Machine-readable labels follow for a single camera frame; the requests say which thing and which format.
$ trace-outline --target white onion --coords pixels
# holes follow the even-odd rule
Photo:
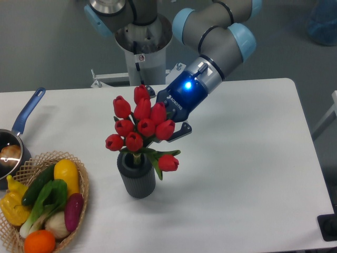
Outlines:
[[[64,211],[58,212],[51,216],[45,224],[45,229],[50,231],[55,239],[63,239],[67,237],[70,232],[65,227]]]

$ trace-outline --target yellow squash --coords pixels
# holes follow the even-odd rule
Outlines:
[[[0,208],[7,221],[15,226],[22,225],[31,214],[31,208],[21,205],[22,196],[13,191],[0,200]]]
[[[80,193],[77,166],[73,161],[68,159],[59,161],[54,168],[54,179],[62,179],[67,183],[68,198],[74,193]]]

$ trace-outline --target yellow bell pepper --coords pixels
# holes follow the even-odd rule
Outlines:
[[[8,175],[6,179],[9,191],[17,192],[22,198],[28,187],[18,181],[15,181],[11,175]]]
[[[74,193],[80,193],[77,166],[73,161],[68,159],[59,161],[54,168],[54,179],[62,179],[67,183],[67,198]]]
[[[9,192],[0,200],[0,208],[7,221],[15,226],[22,225],[31,214],[31,208],[21,205],[22,196]]]

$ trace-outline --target bok choy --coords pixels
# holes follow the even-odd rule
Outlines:
[[[49,181],[40,191],[32,212],[20,228],[20,235],[26,238],[40,230],[46,219],[63,210],[67,202],[67,183],[62,179]]]

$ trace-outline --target flower stem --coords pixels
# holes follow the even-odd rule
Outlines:
[[[134,165],[139,165],[141,164],[141,154],[133,154],[133,164]]]

